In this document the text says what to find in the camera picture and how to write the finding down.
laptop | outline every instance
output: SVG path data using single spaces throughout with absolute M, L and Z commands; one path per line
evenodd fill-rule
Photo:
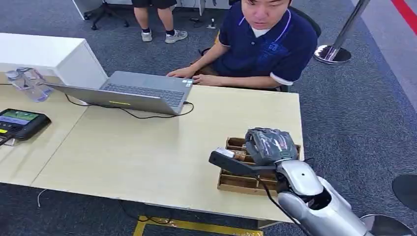
M 91 105 L 179 115 L 193 80 L 116 71 L 100 89 L 45 85 Z

wooden tray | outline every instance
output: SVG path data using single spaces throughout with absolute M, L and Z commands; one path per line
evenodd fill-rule
M 296 146 L 297 151 L 299 153 L 300 146 Z M 231 150 L 235 153 L 235 159 L 248 165 L 255 165 L 254 160 L 246 151 L 245 139 L 228 138 L 226 141 L 226 149 Z M 271 195 L 277 196 L 277 181 L 275 179 L 275 174 L 260 174 L 258 177 L 266 184 Z M 265 191 L 264 187 L 253 176 L 235 175 L 223 169 L 220 170 L 217 189 L 253 195 L 267 195 L 267 192 Z

red stripe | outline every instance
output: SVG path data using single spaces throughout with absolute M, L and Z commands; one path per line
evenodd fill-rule
M 410 28 L 417 35 L 417 15 L 411 10 L 411 8 L 405 3 L 404 0 L 391 0 L 398 12 L 403 16 L 404 20 L 410 26 Z

desk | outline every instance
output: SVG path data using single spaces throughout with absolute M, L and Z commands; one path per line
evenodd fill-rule
M 84 14 L 89 11 L 93 11 L 100 7 L 102 0 L 72 0 L 75 7 L 78 10 L 78 13 L 81 16 L 81 19 L 84 20 Z M 106 0 L 108 4 L 123 4 L 123 5 L 132 5 L 132 0 Z M 216 5 L 214 5 L 213 0 L 177 0 L 176 7 L 191 7 L 198 8 L 200 10 L 200 16 L 203 15 L 203 12 L 206 8 L 215 8 L 215 9 L 229 9 L 228 0 L 215 0 Z
M 209 155 L 257 126 L 289 131 L 302 147 L 298 94 L 194 86 L 187 100 L 194 111 L 170 119 L 89 107 L 32 186 L 289 222 L 265 196 L 217 190 Z
M 0 111 L 13 108 L 46 114 L 52 124 L 16 147 L 0 147 L 0 182 L 30 186 L 86 110 L 74 107 L 62 93 L 34 103 L 12 86 L 0 86 Z

robotic hand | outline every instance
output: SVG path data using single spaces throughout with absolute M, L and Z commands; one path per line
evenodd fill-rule
M 213 151 L 209 162 L 238 175 L 274 171 L 276 205 L 307 235 L 372 236 L 351 205 L 307 163 L 297 160 L 296 146 L 287 132 L 255 128 L 248 130 L 245 139 L 256 166 L 235 160 L 234 153 L 224 148 Z

